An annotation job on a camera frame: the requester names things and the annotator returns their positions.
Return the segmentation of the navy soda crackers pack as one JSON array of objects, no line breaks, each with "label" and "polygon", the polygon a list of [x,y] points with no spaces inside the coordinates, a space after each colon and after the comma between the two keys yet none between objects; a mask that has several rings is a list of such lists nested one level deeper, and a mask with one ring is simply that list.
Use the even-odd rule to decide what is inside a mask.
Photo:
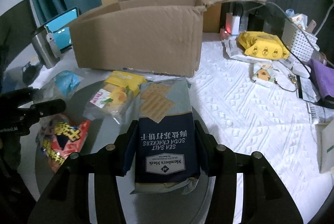
[{"label": "navy soda crackers pack", "polygon": [[192,192],[200,177],[195,125],[185,78],[148,82],[138,98],[133,194]]}]

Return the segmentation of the red yellow snack bag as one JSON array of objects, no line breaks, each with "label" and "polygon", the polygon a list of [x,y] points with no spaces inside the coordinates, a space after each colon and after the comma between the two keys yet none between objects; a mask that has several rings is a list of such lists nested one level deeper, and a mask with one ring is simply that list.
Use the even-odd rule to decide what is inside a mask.
[{"label": "red yellow snack bag", "polygon": [[64,114],[42,119],[36,143],[53,173],[58,171],[70,154],[81,151],[90,125],[90,120],[75,124]]}]

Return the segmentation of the yellow orange cake packet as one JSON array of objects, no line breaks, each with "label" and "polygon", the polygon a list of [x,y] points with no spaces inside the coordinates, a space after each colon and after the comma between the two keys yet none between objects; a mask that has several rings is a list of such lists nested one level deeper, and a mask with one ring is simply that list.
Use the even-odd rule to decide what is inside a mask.
[{"label": "yellow orange cake packet", "polygon": [[92,94],[85,105],[84,116],[90,120],[111,116],[118,124],[139,95],[140,86],[147,80],[137,74],[113,71]]}]

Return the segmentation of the black round object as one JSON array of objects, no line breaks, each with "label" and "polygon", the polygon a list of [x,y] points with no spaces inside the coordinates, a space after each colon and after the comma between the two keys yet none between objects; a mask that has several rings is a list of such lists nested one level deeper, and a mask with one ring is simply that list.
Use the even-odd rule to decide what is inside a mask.
[{"label": "black round object", "polygon": [[31,85],[38,77],[40,72],[40,65],[26,65],[22,68],[22,80],[25,85]]}]

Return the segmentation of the light blue snack packet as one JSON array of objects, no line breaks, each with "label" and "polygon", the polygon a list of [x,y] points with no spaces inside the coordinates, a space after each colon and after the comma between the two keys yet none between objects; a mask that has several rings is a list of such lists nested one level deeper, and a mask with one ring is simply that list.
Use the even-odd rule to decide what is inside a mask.
[{"label": "light blue snack packet", "polygon": [[83,77],[70,70],[64,70],[55,75],[42,89],[44,99],[55,99],[61,97],[69,99],[79,87]]}]

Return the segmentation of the stainless steel travel mug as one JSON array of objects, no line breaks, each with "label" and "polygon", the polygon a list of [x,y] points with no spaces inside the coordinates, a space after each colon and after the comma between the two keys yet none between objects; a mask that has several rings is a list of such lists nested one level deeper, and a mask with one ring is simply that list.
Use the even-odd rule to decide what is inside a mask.
[{"label": "stainless steel travel mug", "polygon": [[40,26],[32,33],[32,45],[40,62],[47,68],[53,68],[61,58],[54,36],[46,26]]}]

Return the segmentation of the tablet with teal screen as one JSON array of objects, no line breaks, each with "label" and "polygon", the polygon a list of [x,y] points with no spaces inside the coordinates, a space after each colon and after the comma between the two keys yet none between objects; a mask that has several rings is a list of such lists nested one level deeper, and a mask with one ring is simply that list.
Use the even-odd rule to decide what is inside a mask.
[{"label": "tablet with teal screen", "polygon": [[66,10],[58,16],[55,16],[44,24],[54,37],[55,44],[60,51],[72,45],[70,31],[67,24],[76,19],[79,14],[79,8],[74,7]]}]

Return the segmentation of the small duck print packet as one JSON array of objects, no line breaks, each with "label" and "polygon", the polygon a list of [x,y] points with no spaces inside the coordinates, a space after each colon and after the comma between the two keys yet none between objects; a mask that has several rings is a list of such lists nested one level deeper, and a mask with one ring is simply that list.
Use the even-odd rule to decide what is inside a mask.
[{"label": "small duck print packet", "polygon": [[272,63],[256,62],[251,65],[251,81],[263,87],[270,88],[276,81],[276,72]]}]

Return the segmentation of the yellow wet wipes pack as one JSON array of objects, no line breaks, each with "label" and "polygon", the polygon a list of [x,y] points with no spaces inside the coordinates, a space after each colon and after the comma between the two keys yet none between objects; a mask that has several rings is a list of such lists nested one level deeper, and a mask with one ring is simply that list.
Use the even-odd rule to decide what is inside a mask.
[{"label": "yellow wet wipes pack", "polygon": [[276,35],[260,31],[246,31],[239,34],[237,42],[245,49],[244,54],[267,60],[286,59],[289,50]]}]

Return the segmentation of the white green box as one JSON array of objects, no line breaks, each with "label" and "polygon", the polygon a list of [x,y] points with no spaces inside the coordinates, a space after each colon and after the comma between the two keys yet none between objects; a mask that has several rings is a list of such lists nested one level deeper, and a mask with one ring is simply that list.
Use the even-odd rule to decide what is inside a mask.
[{"label": "white green box", "polygon": [[333,170],[333,121],[327,126],[316,126],[317,160],[320,173],[324,174]]}]

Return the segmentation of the brown cardboard box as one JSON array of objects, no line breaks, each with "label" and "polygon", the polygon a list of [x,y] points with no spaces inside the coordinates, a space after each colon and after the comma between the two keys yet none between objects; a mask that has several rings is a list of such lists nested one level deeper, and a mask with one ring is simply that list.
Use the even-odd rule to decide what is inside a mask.
[{"label": "brown cardboard box", "polygon": [[68,24],[80,68],[191,77],[201,57],[203,14],[215,4],[256,0],[118,0]]}]

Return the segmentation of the purple folded cloth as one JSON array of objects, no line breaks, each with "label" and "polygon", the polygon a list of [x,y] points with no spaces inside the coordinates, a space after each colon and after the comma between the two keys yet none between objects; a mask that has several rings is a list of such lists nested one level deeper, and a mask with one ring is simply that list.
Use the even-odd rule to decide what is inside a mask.
[{"label": "purple folded cloth", "polygon": [[334,97],[334,77],[333,69],[329,68],[317,60],[311,58],[307,64],[311,69],[310,78],[318,89],[321,98],[333,101]]}]

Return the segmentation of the white perforated basket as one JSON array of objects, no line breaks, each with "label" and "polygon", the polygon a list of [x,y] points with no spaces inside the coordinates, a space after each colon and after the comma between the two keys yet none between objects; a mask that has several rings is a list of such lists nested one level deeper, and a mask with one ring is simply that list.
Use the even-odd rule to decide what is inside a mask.
[{"label": "white perforated basket", "polygon": [[288,49],[303,62],[308,62],[313,54],[313,51],[320,50],[319,46],[316,44],[317,37],[310,33],[301,31],[288,20],[285,20],[281,40],[288,47]]}]

